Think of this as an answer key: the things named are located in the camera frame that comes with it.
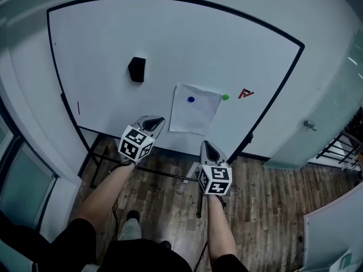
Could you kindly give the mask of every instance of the black and white cube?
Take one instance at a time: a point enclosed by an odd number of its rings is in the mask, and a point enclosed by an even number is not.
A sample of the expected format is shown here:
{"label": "black and white cube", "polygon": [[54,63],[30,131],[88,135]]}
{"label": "black and white cube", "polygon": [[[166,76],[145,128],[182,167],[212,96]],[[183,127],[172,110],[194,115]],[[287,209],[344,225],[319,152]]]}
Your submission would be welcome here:
{"label": "black and white cube", "polygon": [[119,153],[137,162],[150,153],[154,143],[155,139],[152,139],[152,137],[131,126],[127,126],[121,137]]}
{"label": "black and white cube", "polygon": [[224,196],[232,184],[232,169],[210,165],[199,165],[199,184],[205,194]]}

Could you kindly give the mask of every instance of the shoe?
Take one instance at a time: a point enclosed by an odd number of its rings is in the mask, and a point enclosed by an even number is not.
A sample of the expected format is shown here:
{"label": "shoe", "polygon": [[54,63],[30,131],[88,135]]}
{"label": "shoe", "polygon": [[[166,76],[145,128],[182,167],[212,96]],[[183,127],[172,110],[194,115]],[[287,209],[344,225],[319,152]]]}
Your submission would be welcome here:
{"label": "shoe", "polygon": [[159,245],[171,250],[171,244],[169,241],[162,241]]}
{"label": "shoe", "polygon": [[138,211],[129,211],[127,213],[127,216],[126,216],[126,219],[129,220],[129,219],[136,219],[137,222],[139,223],[140,222],[140,213]]}

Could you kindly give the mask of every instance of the sheet of paper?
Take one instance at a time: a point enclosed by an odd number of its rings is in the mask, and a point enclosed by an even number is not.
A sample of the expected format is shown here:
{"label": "sheet of paper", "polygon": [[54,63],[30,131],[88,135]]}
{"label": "sheet of paper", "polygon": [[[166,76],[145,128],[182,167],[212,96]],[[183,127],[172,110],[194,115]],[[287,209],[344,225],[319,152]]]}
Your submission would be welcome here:
{"label": "sheet of paper", "polygon": [[169,131],[205,135],[220,105],[222,96],[188,84],[175,88]]}

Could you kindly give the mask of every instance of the black eraser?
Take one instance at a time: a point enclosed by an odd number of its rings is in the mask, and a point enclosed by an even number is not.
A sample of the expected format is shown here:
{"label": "black eraser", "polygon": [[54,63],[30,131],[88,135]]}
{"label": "black eraser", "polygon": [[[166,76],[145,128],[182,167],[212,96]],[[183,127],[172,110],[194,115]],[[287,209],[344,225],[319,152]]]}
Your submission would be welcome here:
{"label": "black eraser", "polygon": [[143,73],[145,71],[146,59],[141,57],[133,57],[129,63],[129,73],[133,82],[142,83]]}

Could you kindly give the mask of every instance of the gray pants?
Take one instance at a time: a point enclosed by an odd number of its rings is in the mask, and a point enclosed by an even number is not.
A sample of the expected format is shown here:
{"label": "gray pants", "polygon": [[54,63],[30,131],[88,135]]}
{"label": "gray pants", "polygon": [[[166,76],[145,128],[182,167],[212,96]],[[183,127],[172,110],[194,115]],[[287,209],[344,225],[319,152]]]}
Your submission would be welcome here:
{"label": "gray pants", "polygon": [[141,239],[141,227],[136,219],[129,219],[123,226],[119,241]]}

